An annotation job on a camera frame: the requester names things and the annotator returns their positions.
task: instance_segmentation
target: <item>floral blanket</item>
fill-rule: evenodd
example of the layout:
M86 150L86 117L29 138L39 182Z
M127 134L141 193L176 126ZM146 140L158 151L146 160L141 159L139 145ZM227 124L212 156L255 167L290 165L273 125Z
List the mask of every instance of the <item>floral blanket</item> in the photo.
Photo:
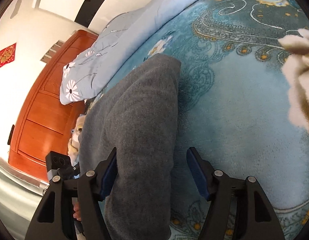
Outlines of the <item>floral blanket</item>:
M309 134L288 118L281 67L289 53L278 43L299 28L309 21L295 0L198 0L145 41L92 102L156 53L182 62L171 239L197 239L209 208L187 167L191 146L231 177L255 176L286 239L307 222Z

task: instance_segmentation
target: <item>red poster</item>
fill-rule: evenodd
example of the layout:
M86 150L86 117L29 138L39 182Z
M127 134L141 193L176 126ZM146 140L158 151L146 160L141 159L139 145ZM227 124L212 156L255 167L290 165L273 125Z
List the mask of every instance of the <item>red poster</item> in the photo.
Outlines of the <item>red poster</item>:
M5 64L8 64L15 60L16 55L16 43L0 50L0 68Z

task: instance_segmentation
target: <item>gray pants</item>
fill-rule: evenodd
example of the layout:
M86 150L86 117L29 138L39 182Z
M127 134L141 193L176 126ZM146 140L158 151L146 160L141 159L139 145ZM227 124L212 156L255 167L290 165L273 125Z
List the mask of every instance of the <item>gray pants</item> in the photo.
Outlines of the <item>gray pants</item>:
M105 202L113 240L166 240L177 130L180 62L157 54L123 78L88 113L80 168L95 169L117 148L118 176Z

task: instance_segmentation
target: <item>wooden headboard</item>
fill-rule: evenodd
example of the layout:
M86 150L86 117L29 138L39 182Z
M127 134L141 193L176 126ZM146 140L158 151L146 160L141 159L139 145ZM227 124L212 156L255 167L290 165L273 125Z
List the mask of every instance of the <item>wooden headboard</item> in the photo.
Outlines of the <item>wooden headboard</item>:
M68 152L83 101L62 105L59 101L63 67L91 47L97 36L77 31L50 59L33 84L19 113L10 143L8 163L37 179L48 181L45 157L50 151Z

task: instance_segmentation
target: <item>silver bolt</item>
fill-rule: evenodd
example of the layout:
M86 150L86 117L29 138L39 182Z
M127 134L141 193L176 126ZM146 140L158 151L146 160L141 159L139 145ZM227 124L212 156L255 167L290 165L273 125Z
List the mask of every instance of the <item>silver bolt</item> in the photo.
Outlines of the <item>silver bolt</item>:
M248 177L248 181L255 183L256 182L256 178L253 176Z
M216 170L215 175L218 176L218 177L221 177L223 175L223 172L220 171L220 170Z
M94 176L96 173L94 171L87 171L86 176L87 177L92 177Z
M53 178L52 178L52 181L54 182L54 183L57 183L57 182L59 182L60 181L60 176L58 176L58 175L56 175L56 176L54 176Z

